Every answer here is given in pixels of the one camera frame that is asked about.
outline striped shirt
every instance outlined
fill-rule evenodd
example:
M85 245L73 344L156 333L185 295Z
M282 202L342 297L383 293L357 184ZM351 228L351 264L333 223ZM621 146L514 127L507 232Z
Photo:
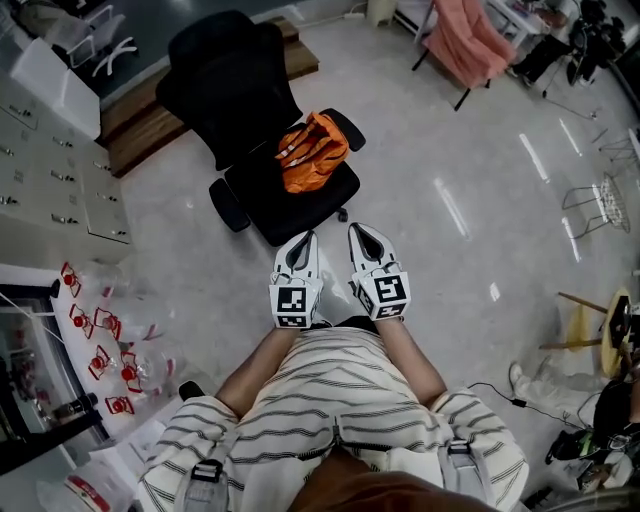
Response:
M187 400L147 461L144 509L173 510L182 477L231 436L224 471L233 511L286 510L336 444L372 471L442 487L438 449L467 440L490 479L488 504L500 510L515 504L529 472L511 433L471 391L448 391L427 409L380 338L350 327L303 333L240 421L213 397Z

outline strap buckle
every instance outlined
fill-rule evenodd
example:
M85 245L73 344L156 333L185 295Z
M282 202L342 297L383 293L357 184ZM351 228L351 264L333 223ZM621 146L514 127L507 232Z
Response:
M448 446L450 455L469 455L471 454L471 448L469 443L464 439L454 439Z
M208 459L194 466L191 470L191 479L217 484L220 481L221 474L222 463L217 460Z

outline chair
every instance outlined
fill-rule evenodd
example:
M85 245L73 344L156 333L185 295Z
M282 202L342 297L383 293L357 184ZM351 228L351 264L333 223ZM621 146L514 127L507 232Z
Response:
M126 19L123 14L114 15L112 5L86 18L78 18L52 2L29 2L20 9L19 19L30 32L42 37L47 44L61 48L72 69L89 65L89 61L103 57L93 69L92 77L105 66L107 76L111 76L116 57L138 51L132 44L132 37L122 39L112 48L116 32Z
M489 88L515 59L516 51L491 25L478 0L433 0L438 22L422 41L424 53L413 66L418 69L432 52L467 87L454 110L457 112L471 89Z
M158 102L209 146L218 170L209 189L216 210L234 232L253 221L272 246L316 227L360 187L340 164L319 190L290 194L274 158L278 142L302 115L289 89L280 30L254 25L237 11L204 18L169 44L171 71L158 84ZM333 109L332 117L353 151L362 133Z

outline pink cloth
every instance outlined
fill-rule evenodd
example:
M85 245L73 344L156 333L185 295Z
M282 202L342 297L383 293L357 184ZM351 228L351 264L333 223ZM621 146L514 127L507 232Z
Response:
M423 44L466 87L501 74L516 51L489 22L478 0L433 0L438 23Z

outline black cable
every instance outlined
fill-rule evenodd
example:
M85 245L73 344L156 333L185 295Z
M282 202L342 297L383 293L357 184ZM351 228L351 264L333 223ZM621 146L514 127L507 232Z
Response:
M530 405L527 405L527 401L526 400L520 400L519 398L508 398L507 396L503 395L500 391L498 391L496 389L496 387L493 384L489 384L488 382L476 382L475 384L471 384L471 386L467 386L469 389L471 389L474 386L488 386L491 389L493 389L498 395L500 395L502 398L504 398L507 402L511 402L512 405L515 405L516 407L520 407L523 409L532 409L540 414L544 414L545 416L549 416L549 418L553 418L554 420L557 421L561 421L562 423L564 423L565 425L567 425L568 427L573 427L575 429L578 430L585 430L584 427L579 427L578 425L574 425L573 423L567 421L567 416L565 415L564 419L563 418L558 418L557 416L553 416L551 414L548 414L546 412L541 411L540 409L536 409L535 407L531 407Z

